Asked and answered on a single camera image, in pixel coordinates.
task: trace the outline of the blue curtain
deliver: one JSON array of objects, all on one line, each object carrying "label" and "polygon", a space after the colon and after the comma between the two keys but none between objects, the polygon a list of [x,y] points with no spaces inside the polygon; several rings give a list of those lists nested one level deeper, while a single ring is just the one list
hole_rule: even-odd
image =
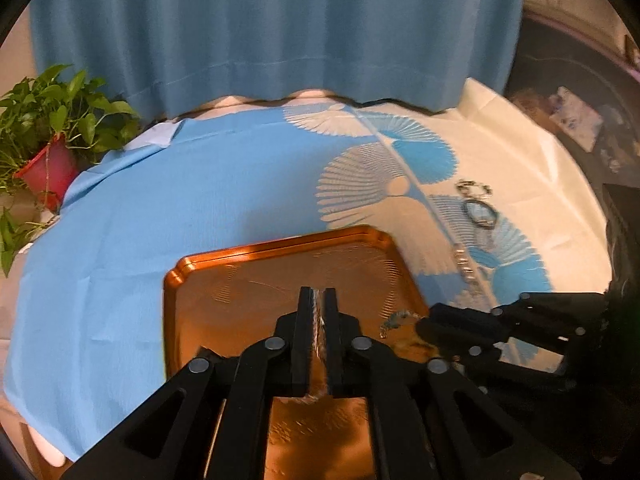
[{"label": "blue curtain", "polygon": [[501,92],[522,0],[34,0],[39,69],[72,63],[146,118],[229,94],[325,88],[359,102],[456,106]]}]

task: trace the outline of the flower pot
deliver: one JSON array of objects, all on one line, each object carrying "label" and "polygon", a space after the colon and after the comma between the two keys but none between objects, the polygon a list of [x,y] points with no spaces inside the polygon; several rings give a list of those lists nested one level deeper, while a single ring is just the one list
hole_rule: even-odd
[{"label": "flower pot", "polygon": [[14,174],[51,211],[62,205],[66,190],[80,172],[64,137],[52,140],[29,163]]}]

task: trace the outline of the bolt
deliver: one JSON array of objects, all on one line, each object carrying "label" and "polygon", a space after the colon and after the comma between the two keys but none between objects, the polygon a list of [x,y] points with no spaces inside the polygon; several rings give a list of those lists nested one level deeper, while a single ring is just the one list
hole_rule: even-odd
[{"label": "bolt", "polygon": [[282,350],[286,345],[286,342],[281,337],[270,337],[264,342],[264,347],[267,350]]},{"label": "bolt", "polygon": [[356,350],[369,350],[371,348],[371,339],[364,336],[354,337],[351,340],[351,346]]},{"label": "bolt", "polygon": [[192,374],[206,372],[209,369],[209,361],[202,357],[196,357],[189,361],[189,371]]},{"label": "bolt", "polygon": [[427,364],[427,368],[434,374],[443,374],[444,372],[449,370],[449,365],[442,359],[432,359],[431,361],[429,361],[429,364]]}]

